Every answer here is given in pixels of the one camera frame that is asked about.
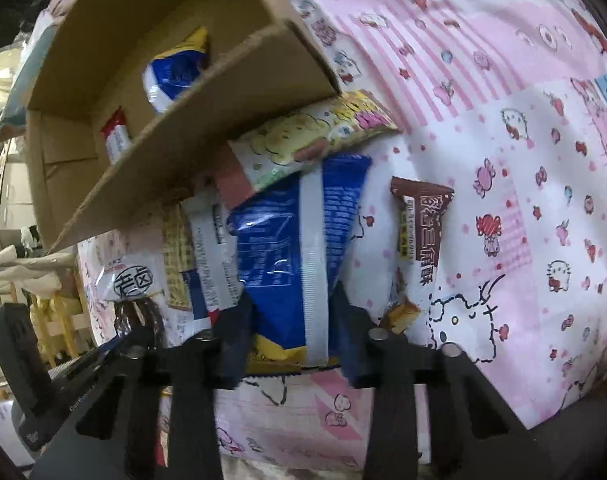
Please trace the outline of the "white blue snack packet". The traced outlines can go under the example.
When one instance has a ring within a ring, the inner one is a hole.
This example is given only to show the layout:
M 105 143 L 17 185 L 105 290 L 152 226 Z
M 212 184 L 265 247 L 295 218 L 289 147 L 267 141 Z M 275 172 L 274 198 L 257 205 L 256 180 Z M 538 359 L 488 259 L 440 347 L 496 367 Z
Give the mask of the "white blue snack packet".
M 192 253 L 200 294 L 211 323 L 238 304 L 244 285 L 238 278 L 237 242 L 230 234 L 230 213 L 215 188 L 204 188 L 181 203 L 192 234 Z

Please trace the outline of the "yellow checkered wafer packet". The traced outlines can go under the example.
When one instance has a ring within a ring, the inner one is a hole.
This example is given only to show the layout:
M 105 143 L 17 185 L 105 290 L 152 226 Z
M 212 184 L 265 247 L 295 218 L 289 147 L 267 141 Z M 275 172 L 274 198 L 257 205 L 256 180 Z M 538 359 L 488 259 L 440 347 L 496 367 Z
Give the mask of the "yellow checkered wafer packet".
M 192 234 L 185 214 L 179 204 L 162 210 L 162 256 L 166 270 L 166 287 L 169 306 L 175 310 L 192 309 L 183 272 L 195 268 Z

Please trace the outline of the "blue yellow snack bag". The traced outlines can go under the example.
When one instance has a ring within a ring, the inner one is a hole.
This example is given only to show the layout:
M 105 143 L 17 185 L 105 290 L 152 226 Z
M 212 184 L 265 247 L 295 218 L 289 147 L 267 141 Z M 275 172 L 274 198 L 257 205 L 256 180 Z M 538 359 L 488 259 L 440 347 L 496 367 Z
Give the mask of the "blue yellow snack bag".
M 142 75 L 146 98 L 154 111 L 164 113 L 201 77 L 209 65 L 209 32 L 199 26 L 178 44 L 155 55 Z
M 264 361 L 325 366 L 336 352 L 331 297 L 360 211 L 369 156 L 340 154 L 236 207 L 228 225 Z

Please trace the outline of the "brown chocolate bar wrapper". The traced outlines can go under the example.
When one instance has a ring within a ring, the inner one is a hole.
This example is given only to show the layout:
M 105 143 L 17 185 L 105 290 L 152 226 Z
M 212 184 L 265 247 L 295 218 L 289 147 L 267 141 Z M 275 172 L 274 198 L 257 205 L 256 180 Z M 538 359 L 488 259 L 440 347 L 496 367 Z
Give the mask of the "brown chocolate bar wrapper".
M 396 265 L 383 325 L 400 335 L 427 322 L 442 240 L 442 218 L 454 198 L 447 186 L 394 177 L 399 206 Z

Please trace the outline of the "red white snack bar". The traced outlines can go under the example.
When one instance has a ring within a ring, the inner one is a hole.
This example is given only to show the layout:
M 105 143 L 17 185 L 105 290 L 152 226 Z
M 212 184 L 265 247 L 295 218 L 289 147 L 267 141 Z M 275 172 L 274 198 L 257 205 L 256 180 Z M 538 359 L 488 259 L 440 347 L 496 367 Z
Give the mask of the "red white snack bar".
M 107 157 L 111 165 L 131 148 L 132 140 L 128 134 L 128 123 L 124 111 L 119 107 L 102 127 L 102 137 L 106 145 Z

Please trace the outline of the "pompompurin yellow snack packet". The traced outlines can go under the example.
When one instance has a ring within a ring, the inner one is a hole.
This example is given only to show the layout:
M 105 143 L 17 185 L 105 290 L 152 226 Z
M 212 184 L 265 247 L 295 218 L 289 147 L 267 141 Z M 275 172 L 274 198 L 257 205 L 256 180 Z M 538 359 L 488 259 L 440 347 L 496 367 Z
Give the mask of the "pompompurin yellow snack packet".
M 234 209 L 314 162 L 399 130 L 371 92 L 343 92 L 227 141 L 216 155 L 215 185 L 225 207 Z

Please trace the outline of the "dark chocolate clear packet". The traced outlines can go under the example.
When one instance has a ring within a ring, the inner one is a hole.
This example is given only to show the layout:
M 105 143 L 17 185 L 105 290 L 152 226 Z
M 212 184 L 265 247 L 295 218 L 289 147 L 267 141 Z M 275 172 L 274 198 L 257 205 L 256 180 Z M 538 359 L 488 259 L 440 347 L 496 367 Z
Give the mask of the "dark chocolate clear packet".
M 160 348 L 163 342 L 164 326 L 158 304 L 151 298 L 142 297 L 118 301 L 114 304 L 114 330 L 120 337 L 144 327 L 152 333 L 154 346 Z

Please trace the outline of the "pink cartoon bed sheet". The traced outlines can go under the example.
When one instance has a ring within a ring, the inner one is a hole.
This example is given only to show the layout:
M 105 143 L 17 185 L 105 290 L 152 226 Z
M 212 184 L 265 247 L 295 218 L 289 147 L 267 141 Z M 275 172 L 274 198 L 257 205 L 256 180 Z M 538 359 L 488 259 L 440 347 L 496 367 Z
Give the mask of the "pink cartoon bed sheet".
M 343 263 L 381 316 L 392 177 L 448 185 L 429 306 L 407 333 L 455 341 L 564 479 L 607 479 L 607 40 L 582 0 L 290 0 L 348 90 L 401 132 L 372 159 Z

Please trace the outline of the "brown cardboard box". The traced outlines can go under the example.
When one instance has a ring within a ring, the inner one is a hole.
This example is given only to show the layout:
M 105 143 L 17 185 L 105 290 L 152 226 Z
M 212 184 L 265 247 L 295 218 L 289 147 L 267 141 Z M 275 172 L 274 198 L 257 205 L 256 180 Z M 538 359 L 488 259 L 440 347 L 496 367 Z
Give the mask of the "brown cardboard box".
M 44 246 L 125 226 L 228 139 L 338 90 L 289 0 L 76 0 L 26 106 Z

